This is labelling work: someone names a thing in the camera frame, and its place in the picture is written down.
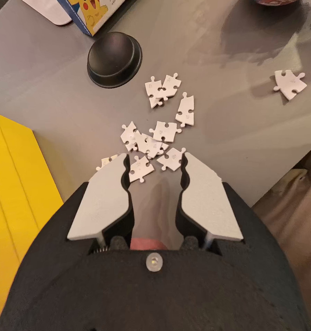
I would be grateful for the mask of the partly built puzzle ball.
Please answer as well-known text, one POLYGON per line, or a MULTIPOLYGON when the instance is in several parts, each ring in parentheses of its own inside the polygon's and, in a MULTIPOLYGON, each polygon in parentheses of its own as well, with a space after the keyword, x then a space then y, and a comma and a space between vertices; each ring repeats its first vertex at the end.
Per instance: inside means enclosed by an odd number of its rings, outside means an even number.
POLYGON ((295 3, 297 0, 255 0, 255 2, 263 6, 278 7, 295 3))

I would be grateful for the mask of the black ball stand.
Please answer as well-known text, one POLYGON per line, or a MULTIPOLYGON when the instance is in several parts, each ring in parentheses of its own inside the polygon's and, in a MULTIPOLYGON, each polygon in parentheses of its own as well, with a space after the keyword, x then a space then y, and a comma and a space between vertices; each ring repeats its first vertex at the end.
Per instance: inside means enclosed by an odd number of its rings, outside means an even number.
POLYGON ((109 32, 90 48, 87 73, 94 84, 113 89, 129 82, 141 63, 142 48, 135 38, 122 32, 109 32))

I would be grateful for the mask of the blue puzzle box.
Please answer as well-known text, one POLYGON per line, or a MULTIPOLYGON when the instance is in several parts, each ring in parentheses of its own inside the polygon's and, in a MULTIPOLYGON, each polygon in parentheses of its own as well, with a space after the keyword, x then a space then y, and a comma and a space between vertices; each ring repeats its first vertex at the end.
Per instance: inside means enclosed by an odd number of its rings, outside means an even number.
POLYGON ((71 21, 86 35, 94 36, 124 0, 24 0, 57 26, 71 21))

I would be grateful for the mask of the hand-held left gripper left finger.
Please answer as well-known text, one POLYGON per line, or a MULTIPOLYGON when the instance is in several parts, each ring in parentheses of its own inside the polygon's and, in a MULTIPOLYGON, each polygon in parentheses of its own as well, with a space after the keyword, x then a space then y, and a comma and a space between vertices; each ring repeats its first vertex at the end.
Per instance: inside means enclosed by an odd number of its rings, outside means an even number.
POLYGON ((110 245, 121 236, 131 245, 134 227, 132 197, 129 192, 130 158, 123 153, 100 168, 88 181, 67 239, 96 239, 110 245))

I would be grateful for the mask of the pile of white jigsaw parts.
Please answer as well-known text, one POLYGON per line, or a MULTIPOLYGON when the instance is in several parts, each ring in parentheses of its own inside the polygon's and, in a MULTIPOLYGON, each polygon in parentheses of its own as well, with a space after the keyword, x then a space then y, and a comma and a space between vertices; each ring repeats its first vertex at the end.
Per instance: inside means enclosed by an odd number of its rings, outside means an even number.
MULTIPOLYGON (((178 73, 174 73, 172 76, 166 75, 162 83, 161 80, 156 81, 155 77, 152 76, 150 78, 151 81, 145 83, 145 90, 149 97, 151 109, 161 106, 163 101, 167 101, 169 97, 173 97, 176 94, 182 82, 177 77, 178 73)), ((130 166, 130 182, 139 180, 143 183, 145 181, 144 177, 154 171, 154 167, 149 164, 149 160, 154 159, 156 156, 160 156, 157 161, 162 164, 161 169, 163 171, 169 168, 174 172, 180 167, 182 154, 186 151, 185 148, 182 148, 181 151, 171 148, 164 154, 168 148, 166 142, 173 143, 175 135, 182 132, 182 129, 178 128, 177 123, 157 121, 155 129, 149 129, 149 133, 152 136, 140 133, 133 122, 128 126, 122 125, 122 129, 124 131, 120 138, 127 150, 139 151, 145 154, 142 158, 136 156, 136 161, 130 166)))

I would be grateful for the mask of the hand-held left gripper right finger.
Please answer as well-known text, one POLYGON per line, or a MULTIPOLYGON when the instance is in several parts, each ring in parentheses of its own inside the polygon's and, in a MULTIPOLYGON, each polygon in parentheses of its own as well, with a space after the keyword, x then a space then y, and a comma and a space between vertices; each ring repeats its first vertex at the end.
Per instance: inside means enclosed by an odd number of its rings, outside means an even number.
POLYGON ((184 239, 194 237, 200 249, 216 239, 241 242, 244 237, 222 179, 189 152, 182 155, 176 228, 184 239))

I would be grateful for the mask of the yellow plastic bin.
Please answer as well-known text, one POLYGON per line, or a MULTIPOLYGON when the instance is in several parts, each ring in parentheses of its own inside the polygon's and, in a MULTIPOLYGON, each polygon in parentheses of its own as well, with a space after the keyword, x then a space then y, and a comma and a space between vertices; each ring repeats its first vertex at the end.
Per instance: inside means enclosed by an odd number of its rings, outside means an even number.
POLYGON ((0 115, 0 315, 27 250, 62 204, 33 131, 0 115))

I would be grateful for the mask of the white puzzle piece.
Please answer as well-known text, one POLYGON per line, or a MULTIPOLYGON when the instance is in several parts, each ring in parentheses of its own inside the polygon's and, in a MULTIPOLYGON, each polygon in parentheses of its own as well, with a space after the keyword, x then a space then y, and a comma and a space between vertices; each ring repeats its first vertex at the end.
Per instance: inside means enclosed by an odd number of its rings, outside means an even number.
POLYGON ((291 101, 297 94, 302 92, 307 87, 307 84, 302 81, 305 73, 301 72, 296 76, 290 69, 278 70, 274 72, 276 85, 273 88, 274 92, 281 91, 284 97, 291 101))

